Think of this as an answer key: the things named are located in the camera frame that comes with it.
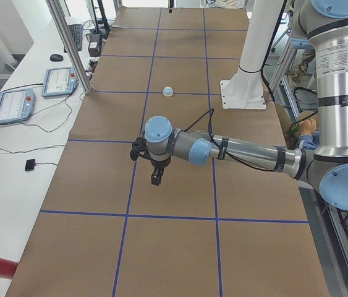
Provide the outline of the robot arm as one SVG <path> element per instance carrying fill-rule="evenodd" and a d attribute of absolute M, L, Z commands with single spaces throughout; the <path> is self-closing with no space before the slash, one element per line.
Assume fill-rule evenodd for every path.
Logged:
<path fill-rule="evenodd" d="M 291 8 L 289 39 L 269 89 L 275 89 L 298 50 L 313 51 L 320 120 L 316 148 L 295 148 L 298 124 L 283 129 L 287 147 L 278 147 L 182 130 L 154 116 L 132 146 L 154 166 L 154 185 L 161 182 L 172 157 L 196 165 L 216 158 L 286 173 L 311 185 L 327 203 L 348 210 L 348 1 L 293 1 Z"/>

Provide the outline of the person's hand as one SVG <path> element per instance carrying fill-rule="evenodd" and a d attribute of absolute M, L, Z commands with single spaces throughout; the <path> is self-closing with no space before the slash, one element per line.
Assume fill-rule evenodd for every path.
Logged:
<path fill-rule="evenodd" d="M 316 121 L 306 119 L 299 124 L 299 136 L 312 136 L 316 131 Z"/>

